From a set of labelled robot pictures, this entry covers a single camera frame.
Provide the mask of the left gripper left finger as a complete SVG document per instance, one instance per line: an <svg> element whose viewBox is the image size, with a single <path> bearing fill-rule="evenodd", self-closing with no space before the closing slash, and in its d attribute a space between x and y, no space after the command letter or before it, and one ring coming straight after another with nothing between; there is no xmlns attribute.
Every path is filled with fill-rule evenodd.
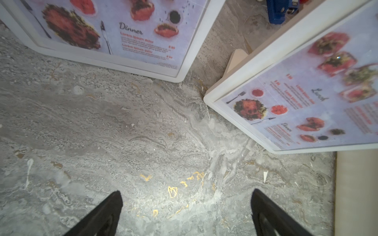
<svg viewBox="0 0 378 236"><path fill-rule="evenodd" d="M114 236L116 235L122 207L123 199L120 191L112 192L65 235Z"/></svg>

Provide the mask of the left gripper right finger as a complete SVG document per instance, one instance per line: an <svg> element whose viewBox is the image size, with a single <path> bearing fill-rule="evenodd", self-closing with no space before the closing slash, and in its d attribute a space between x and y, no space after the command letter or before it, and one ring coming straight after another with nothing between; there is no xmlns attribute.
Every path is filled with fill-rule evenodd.
<svg viewBox="0 0 378 236"><path fill-rule="evenodd" d="M252 219L258 236L311 236L259 189L251 197Z"/></svg>

